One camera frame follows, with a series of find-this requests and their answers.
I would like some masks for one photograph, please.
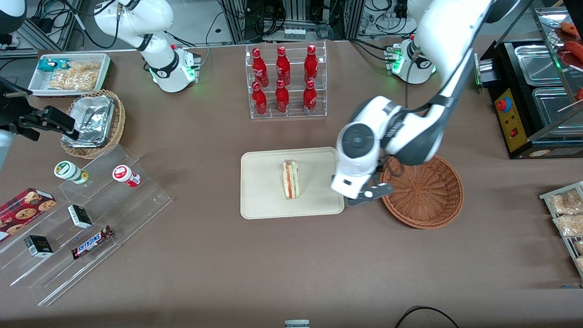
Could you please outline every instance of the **yellow control panel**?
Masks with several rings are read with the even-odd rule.
[[[504,131],[504,138],[506,139],[508,149],[513,152],[524,145],[528,139],[526,138],[526,133],[524,132],[524,127],[520,121],[520,116],[518,115],[518,110],[516,110],[510,89],[506,90],[496,99],[494,106],[496,106],[498,120],[502,126],[502,131]]]

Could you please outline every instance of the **red button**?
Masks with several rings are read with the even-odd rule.
[[[506,107],[508,107],[508,103],[504,99],[498,100],[498,102],[496,103],[496,109],[499,111],[505,110]]]

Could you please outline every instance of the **white bottle with green label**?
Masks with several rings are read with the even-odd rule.
[[[63,160],[55,166],[55,175],[61,179],[73,181],[76,184],[83,184],[89,179],[89,173],[79,169],[68,160]]]

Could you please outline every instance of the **red cookie box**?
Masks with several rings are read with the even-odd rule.
[[[0,206],[0,242],[14,235],[56,203],[51,194],[28,188]]]

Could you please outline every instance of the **bread slice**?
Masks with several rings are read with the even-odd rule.
[[[294,199],[300,196],[300,179],[297,176],[297,162],[286,160],[283,162],[283,188],[286,199]]]

